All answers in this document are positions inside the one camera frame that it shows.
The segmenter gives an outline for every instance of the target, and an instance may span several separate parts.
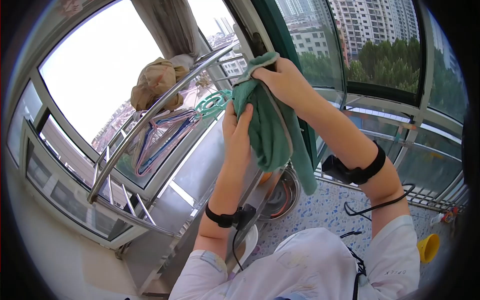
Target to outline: tree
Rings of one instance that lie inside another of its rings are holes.
[[[307,52],[299,55],[299,60],[303,76],[311,85],[335,86],[332,63],[328,56],[324,54],[316,56]]]
[[[347,69],[347,80],[368,82],[368,75],[359,60],[353,60],[350,63],[350,68]]]
[[[467,95],[462,81],[452,69],[446,68],[444,55],[439,49],[435,49],[429,105],[461,122],[467,106]]]
[[[374,45],[371,41],[365,43],[359,52],[360,66],[368,76],[353,78],[349,69],[348,79],[353,81],[379,84],[415,93],[418,89],[420,74],[420,43],[411,39],[409,43],[397,39],[393,44],[383,41]],[[350,68],[357,68],[352,61]]]

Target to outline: yellow cup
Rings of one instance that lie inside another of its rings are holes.
[[[432,261],[440,247],[440,238],[437,234],[431,234],[417,243],[417,248],[420,252],[420,261],[423,264],[428,264]]]

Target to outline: terrazzo floor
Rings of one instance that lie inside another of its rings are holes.
[[[360,258],[364,258],[372,239],[372,223],[361,216],[348,216],[343,205],[346,201],[351,208],[359,211],[370,207],[370,200],[362,192],[325,181],[317,182],[317,191],[311,196],[302,192],[297,205],[287,216],[266,224],[257,224],[259,230],[263,228],[257,243],[260,250],[247,258],[244,267],[272,254],[278,244],[291,234],[313,227],[325,227],[339,236],[352,230],[363,231],[363,234],[351,235],[342,240]],[[420,286],[423,286],[435,279],[448,257],[450,225],[441,223],[430,227],[430,219],[438,213],[425,208],[410,205],[410,214],[419,240],[432,233],[440,236],[440,249],[436,257],[429,264],[420,266]]]

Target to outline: curtain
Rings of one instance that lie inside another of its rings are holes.
[[[132,4],[165,59],[180,54],[199,57],[198,26],[187,0],[132,0]]]

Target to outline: towel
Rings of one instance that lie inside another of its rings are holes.
[[[248,135],[258,167],[271,172],[291,159],[303,190],[311,195],[317,182],[297,115],[290,106],[278,100],[265,83],[252,77],[255,69],[273,64],[279,57],[276,52],[267,52],[249,62],[247,70],[233,86],[233,106],[239,118],[247,103],[253,105]]]

